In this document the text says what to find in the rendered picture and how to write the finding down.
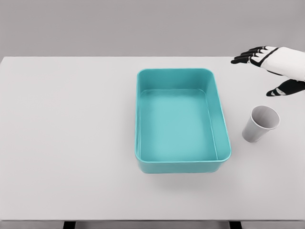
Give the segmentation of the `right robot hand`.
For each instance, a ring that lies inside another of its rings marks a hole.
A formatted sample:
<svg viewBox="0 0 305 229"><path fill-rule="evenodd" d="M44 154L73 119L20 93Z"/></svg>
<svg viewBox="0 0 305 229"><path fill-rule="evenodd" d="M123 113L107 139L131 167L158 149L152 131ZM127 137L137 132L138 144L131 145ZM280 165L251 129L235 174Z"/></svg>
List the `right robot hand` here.
<svg viewBox="0 0 305 229"><path fill-rule="evenodd" d="M288 78L266 96L288 96L305 91L305 52L273 46L251 48L231 60L231 64L251 64L267 72Z"/></svg>

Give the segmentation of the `white paper cup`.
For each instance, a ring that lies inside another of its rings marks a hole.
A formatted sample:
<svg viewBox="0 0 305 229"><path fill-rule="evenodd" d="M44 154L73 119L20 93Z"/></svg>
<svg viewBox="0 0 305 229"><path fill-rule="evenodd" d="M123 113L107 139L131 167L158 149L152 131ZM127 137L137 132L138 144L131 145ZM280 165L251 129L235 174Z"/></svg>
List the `white paper cup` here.
<svg viewBox="0 0 305 229"><path fill-rule="evenodd" d="M256 106L250 112L242 137L247 142L257 142L269 131L276 129L280 122L280 116L273 108L266 105Z"/></svg>

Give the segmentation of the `teal plastic basket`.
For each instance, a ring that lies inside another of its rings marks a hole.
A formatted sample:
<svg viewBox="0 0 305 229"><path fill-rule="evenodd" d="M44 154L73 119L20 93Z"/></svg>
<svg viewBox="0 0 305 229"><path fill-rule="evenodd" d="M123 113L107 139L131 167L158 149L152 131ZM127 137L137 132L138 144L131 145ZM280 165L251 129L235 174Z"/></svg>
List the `teal plastic basket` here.
<svg viewBox="0 0 305 229"><path fill-rule="evenodd" d="M211 70L138 72L134 154L146 174L212 173L230 159L232 148Z"/></svg>

